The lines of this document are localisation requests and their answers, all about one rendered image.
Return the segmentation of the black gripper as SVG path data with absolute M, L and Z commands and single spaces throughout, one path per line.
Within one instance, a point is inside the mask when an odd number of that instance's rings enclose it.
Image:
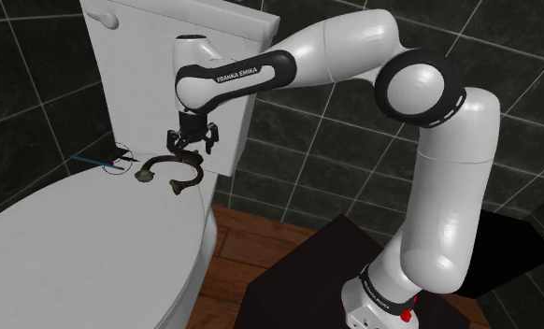
M 202 139 L 206 143 L 206 153 L 211 154 L 213 146 L 220 140 L 216 123 L 208 124 L 206 115 L 192 112 L 179 112 L 179 131 L 168 130 L 166 147 L 171 153 L 180 153 L 187 146 L 185 139 Z

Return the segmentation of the white toilet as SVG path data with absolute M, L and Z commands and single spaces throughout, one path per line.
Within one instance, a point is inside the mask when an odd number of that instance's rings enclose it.
M 225 0 L 79 0 L 104 88 L 121 171 L 94 167 L 0 213 L 0 329 L 185 329 L 217 241 L 210 205 L 218 176 L 244 150 L 253 96 L 208 115 L 220 140 L 203 157 L 202 181 L 175 195 L 192 167 L 165 162 L 179 128 L 173 47 L 205 36 L 242 60 L 267 49 L 279 18 Z

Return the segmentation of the blue pen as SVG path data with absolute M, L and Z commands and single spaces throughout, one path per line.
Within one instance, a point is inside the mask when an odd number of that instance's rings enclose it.
M 110 167 L 110 168 L 118 169 L 118 170 L 121 170 L 121 171 L 125 170 L 124 167 L 115 165 L 113 163 L 105 163 L 105 162 L 95 161 L 95 160 L 79 157 L 77 155 L 71 155 L 70 158 L 74 159 L 74 160 L 82 161 L 82 162 L 85 162 L 85 163 L 93 164 L 93 165 L 101 165 L 101 166 L 104 166 L 104 167 Z

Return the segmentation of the dark robot stand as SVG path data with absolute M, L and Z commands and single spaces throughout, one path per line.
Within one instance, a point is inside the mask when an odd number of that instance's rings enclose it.
M 341 292 L 383 247 L 344 215 L 327 223 L 249 283 L 234 329 L 491 329 L 472 322 L 444 297 L 420 292 L 385 321 L 371 318 L 365 290 L 344 308 Z

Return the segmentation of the brown curved horseshoe-shaped object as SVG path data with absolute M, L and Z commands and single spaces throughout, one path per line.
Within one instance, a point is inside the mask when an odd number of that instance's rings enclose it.
M 169 185 L 175 195 L 180 195 L 186 188 L 199 184 L 203 177 L 204 171 L 201 167 L 203 163 L 203 157 L 197 151 L 181 150 L 175 155 L 161 155 L 150 158 L 146 161 L 142 167 L 135 172 L 135 178 L 139 182 L 150 182 L 154 178 L 154 173 L 150 170 L 153 165 L 165 162 L 174 162 L 190 165 L 196 172 L 196 177 L 191 180 L 176 180 L 171 179 Z

